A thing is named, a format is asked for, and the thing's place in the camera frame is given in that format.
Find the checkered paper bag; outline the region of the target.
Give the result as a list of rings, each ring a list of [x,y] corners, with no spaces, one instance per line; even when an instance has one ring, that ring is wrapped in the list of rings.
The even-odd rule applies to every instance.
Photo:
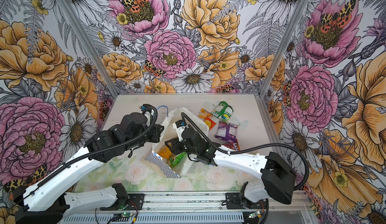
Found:
[[[161,126],[164,127],[164,131],[161,134],[160,142],[157,144],[154,143],[150,148],[150,151],[143,158],[145,161],[149,162],[149,166],[154,171],[167,178],[181,178],[183,175],[187,174],[190,166],[193,164],[187,156],[183,156],[177,165],[172,168],[167,163],[168,158],[164,158],[159,154],[163,148],[167,148],[168,146],[170,146],[168,148],[170,151],[176,150],[179,154],[184,152],[185,148],[182,132],[186,128],[186,125],[184,124],[183,129],[181,130],[178,130],[176,125],[176,123],[182,119],[182,113],[185,113],[190,117],[204,134],[207,135],[209,133],[209,127],[188,109],[183,107],[175,108],[169,113],[161,124]]]

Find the yellow mango candy bag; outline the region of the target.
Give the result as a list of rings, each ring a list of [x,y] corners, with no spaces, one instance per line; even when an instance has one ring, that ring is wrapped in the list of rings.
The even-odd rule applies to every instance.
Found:
[[[162,146],[157,152],[162,158],[169,160],[173,153],[167,146]]]

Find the green Lays chips bag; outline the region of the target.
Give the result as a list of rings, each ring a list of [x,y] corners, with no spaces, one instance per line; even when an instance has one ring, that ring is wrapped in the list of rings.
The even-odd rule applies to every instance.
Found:
[[[183,153],[180,153],[178,155],[171,155],[171,157],[169,158],[167,164],[171,167],[171,168],[174,168],[176,167],[182,160],[183,158],[186,156],[186,152],[183,152]]]

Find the purple candy bag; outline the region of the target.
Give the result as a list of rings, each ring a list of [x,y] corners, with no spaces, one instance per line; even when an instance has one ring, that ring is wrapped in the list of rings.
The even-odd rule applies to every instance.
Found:
[[[215,138],[224,140],[226,142],[235,143],[237,141],[237,130],[238,125],[219,121]]]

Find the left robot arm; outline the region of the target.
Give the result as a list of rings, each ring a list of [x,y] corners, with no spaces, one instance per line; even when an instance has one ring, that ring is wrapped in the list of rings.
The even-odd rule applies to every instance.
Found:
[[[77,211],[125,209],[130,198],[121,183],[80,195],[71,195],[68,189],[111,159],[123,154],[131,157],[133,151],[145,143],[160,141],[164,127],[156,124],[157,109],[144,104],[140,110],[125,115],[120,124],[94,134],[73,157],[42,180],[29,187],[15,189],[14,203],[20,206],[15,213],[15,222],[57,224]]]

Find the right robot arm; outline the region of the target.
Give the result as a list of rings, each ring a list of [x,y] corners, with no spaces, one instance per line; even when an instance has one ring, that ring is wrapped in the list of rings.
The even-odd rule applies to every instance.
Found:
[[[268,156],[238,154],[219,143],[213,143],[191,127],[178,131],[178,136],[165,141],[174,154],[193,155],[193,160],[206,165],[227,167],[258,178],[256,182],[244,182],[238,202],[252,209],[259,201],[271,198],[282,204],[291,204],[295,189],[294,170],[275,152]]]

